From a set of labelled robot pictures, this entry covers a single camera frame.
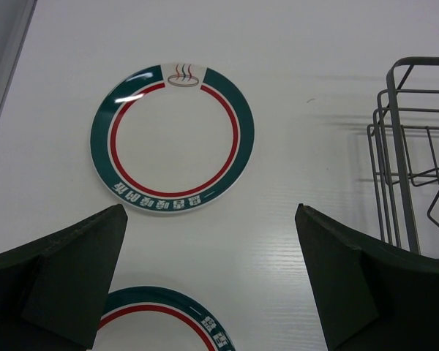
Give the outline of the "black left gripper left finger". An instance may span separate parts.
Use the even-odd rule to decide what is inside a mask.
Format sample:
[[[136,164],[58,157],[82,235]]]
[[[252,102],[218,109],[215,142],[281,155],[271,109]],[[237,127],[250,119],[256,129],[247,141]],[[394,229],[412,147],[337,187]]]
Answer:
[[[0,350],[90,350],[128,216],[112,205],[0,254]]]

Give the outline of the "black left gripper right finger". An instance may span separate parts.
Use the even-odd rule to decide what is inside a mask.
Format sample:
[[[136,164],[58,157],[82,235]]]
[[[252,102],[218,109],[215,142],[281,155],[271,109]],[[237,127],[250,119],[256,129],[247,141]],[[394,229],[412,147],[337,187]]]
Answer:
[[[439,350],[439,259],[308,205],[295,223],[329,350]]]

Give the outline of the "green red ring plate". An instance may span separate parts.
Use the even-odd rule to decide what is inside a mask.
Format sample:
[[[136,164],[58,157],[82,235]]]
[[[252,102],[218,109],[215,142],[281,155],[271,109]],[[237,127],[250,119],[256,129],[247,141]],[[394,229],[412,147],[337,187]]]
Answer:
[[[192,211],[225,194],[252,155],[252,110],[214,69],[158,64],[123,79],[103,99],[89,147],[118,199],[155,214]]]
[[[93,350],[235,350],[219,320],[191,297],[165,287],[108,295]]]

